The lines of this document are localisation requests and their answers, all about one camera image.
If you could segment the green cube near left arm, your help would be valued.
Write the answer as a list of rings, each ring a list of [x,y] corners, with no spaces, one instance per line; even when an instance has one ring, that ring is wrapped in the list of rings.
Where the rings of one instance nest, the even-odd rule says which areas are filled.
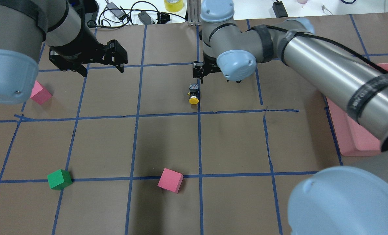
[[[49,188],[52,190],[62,190],[73,183],[69,171],[64,169],[59,169],[48,174],[47,180]]]

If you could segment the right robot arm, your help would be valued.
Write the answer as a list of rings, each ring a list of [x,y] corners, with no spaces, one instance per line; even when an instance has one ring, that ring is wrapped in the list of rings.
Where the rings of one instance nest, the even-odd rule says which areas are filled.
[[[242,32],[231,0],[203,0],[204,64],[239,82],[274,58],[304,77],[381,142],[381,154],[324,169],[288,201],[293,235],[388,235],[388,71],[333,40],[307,18]]]

